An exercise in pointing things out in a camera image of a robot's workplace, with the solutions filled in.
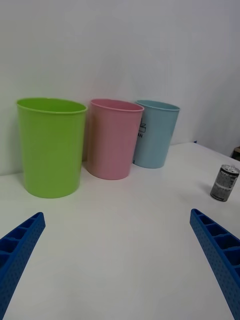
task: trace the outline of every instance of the gray battery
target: gray battery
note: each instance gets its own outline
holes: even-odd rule
[[[219,201],[227,201],[239,176],[239,169],[223,164],[218,172],[210,195]]]

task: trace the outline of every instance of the white tabletop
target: white tabletop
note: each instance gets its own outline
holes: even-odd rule
[[[222,164],[240,167],[173,145],[163,168],[132,165],[123,180],[83,168],[79,189],[58,199],[1,176],[0,238],[36,212],[46,221],[4,320],[233,319],[189,224],[198,208],[240,238],[240,184],[227,202],[209,196]]]

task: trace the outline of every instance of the black logo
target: black logo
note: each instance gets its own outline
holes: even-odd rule
[[[141,123],[138,131],[138,136],[143,137],[143,134],[146,132],[146,123],[143,123],[143,118],[141,118]]]

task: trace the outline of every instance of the white wall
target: white wall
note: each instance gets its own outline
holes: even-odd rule
[[[172,143],[240,144],[239,0],[2,0],[0,174],[22,169],[14,102],[156,99]]]

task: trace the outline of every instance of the plastic bucket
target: plastic bucket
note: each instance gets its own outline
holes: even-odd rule
[[[53,98],[16,104],[26,190],[42,198],[71,194],[79,185],[87,108]]]
[[[120,100],[90,102],[87,170],[92,175],[107,180],[129,175],[143,110]]]
[[[136,103],[144,106],[144,112],[133,163],[144,168],[160,168],[165,163],[180,108],[151,100]]]

